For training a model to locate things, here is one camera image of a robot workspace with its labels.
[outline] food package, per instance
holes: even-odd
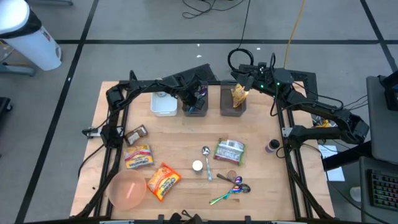
[[[240,84],[236,84],[235,88],[233,88],[231,92],[234,108],[237,108],[240,104],[242,104],[249,94],[248,91],[244,91],[243,86],[241,86]]]
[[[242,165],[245,145],[239,141],[220,139],[213,158]]]
[[[148,131],[146,130],[145,126],[142,124],[138,128],[124,135],[124,140],[126,141],[127,146],[130,147],[134,144],[135,141],[147,135]]]
[[[135,169],[140,166],[154,164],[154,157],[149,145],[132,146],[126,149],[124,154],[127,169]]]
[[[164,195],[181,179],[181,175],[171,169],[168,165],[162,163],[148,181],[149,190],[163,201]]]

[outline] wooden table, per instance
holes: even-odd
[[[105,92],[116,84],[117,82],[102,83],[93,126],[105,120],[108,108]],[[304,92],[299,86],[296,86],[296,89]],[[140,205],[127,212],[114,208],[112,218],[156,220],[158,214],[164,214],[165,218],[169,219],[174,212],[181,213],[186,209],[192,215],[199,214],[204,220],[244,220],[245,215],[250,215],[252,220],[294,220],[285,160],[278,159],[275,153],[268,154],[264,150],[264,146],[271,139],[281,140],[278,119],[269,116],[272,98],[251,90],[247,103],[248,108],[240,118],[221,116],[220,86],[210,86],[209,109],[205,117],[184,116],[179,101],[176,116],[158,118],[150,110],[150,93],[138,96],[130,105],[126,131],[144,124],[149,135],[141,139],[139,144],[148,143],[155,159],[154,166],[141,167],[138,170],[148,181],[160,163],[165,162],[182,175],[182,180],[172,187],[163,202],[159,202],[148,190]],[[306,112],[295,111],[294,120],[296,124],[312,126],[311,117]],[[229,162],[209,158],[213,176],[213,181],[209,182],[205,170],[200,175],[194,174],[192,162],[201,160],[205,164],[201,148],[209,146],[213,154],[219,138],[233,139],[246,144],[243,165],[238,167]],[[306,143],[318,146],[316,141]],[[101,144],[101,138],[90,139],[85,157]],[[104,152],[103,149],[82,168],[71,215],[81,211],[96,191],[93,187],[98,188]],[[325,211],[334,216],[319,152],[307,146],[303,146],[301,152],[309,190]],[[120,170],[126,169],[123,157]],[[243,177],[244,183],[250,185],[251,192],[231,195],[228,200],[209,205],[211,199],[225,194],[232,187],[225,180],[216,178],[217,173],[226,175],[231,169]],[[301,214],[304,217],[305,209],[298,187],[297,192]],[[102,215],[105,214],[107,202],[105,193],[101,207]]]

